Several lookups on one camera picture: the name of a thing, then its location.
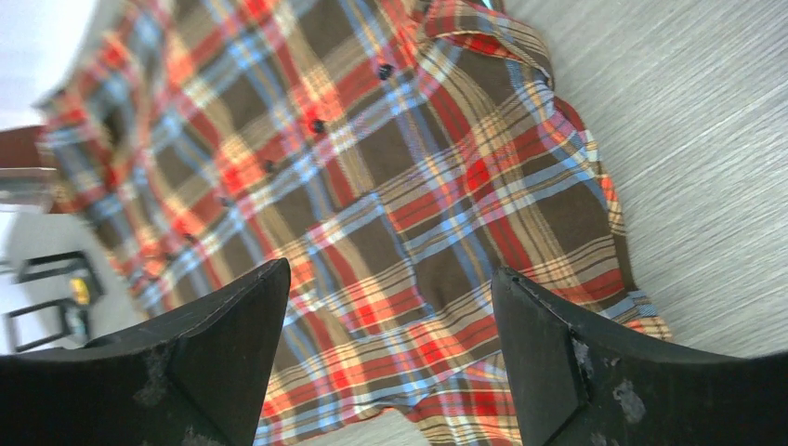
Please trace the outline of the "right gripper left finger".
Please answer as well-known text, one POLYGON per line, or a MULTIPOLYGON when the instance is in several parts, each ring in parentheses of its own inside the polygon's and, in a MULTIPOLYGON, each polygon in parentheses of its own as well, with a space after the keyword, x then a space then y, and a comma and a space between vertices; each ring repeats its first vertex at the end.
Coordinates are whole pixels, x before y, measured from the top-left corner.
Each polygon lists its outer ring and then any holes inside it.
POLYGON ((249 445, 291 270, 271 260, 82 348, 1 360, 5 445, 249 445))

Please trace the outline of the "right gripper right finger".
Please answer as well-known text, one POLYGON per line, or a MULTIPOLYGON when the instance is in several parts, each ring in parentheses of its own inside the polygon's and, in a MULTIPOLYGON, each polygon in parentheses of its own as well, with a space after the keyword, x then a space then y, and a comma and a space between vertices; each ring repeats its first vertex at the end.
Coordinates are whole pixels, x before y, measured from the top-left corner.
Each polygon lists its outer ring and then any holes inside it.
POLYGON ((492 304, 527 445, 783 445, 787 356, 663 341, 498 269, 492 304))

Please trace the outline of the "plaid flannel shirt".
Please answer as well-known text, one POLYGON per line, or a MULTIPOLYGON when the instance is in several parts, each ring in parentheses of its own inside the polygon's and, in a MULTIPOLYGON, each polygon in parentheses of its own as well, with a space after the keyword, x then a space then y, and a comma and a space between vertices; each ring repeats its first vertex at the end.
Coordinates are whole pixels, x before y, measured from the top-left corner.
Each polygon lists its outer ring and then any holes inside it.
POLYGON ((598 145, 499 2, 122 1, 41 106, 59 205, 152 316, 291 266, 255 442, 398 409, 520 441, 490 281, 659 339, 598 145))

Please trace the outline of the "black case gold brooch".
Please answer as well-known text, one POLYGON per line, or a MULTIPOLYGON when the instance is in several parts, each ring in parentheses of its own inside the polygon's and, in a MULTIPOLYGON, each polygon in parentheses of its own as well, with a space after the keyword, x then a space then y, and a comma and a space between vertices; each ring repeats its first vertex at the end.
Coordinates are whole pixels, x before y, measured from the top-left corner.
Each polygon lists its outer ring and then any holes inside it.
POLYGON ((106 295, 106 287, 85 251, 38 256, 25 260, 17 273, 17 283, 61 278, 70 298, 80 307, 91 307, 106 295))

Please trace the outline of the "black case silver brooch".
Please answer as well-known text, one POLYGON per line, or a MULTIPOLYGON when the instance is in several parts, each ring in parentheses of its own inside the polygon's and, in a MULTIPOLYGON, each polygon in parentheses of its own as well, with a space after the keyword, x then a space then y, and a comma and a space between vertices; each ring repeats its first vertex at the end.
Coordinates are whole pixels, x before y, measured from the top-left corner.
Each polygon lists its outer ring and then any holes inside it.
POLYGON ((92 336, 88 307, 70 298, 13 309, 3 315, 10 354, 42 348, 80 347, 92 336))

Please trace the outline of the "wooden metronome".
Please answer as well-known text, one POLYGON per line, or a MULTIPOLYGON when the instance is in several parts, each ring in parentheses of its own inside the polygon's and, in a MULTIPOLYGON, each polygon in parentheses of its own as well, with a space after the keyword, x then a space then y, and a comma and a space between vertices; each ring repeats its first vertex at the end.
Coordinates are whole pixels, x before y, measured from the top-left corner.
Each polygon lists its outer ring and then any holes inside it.
POLYGON ((62 214, 57 204, 57 171, 38 148, 41 125, 1 131, 1 205, 62 214))

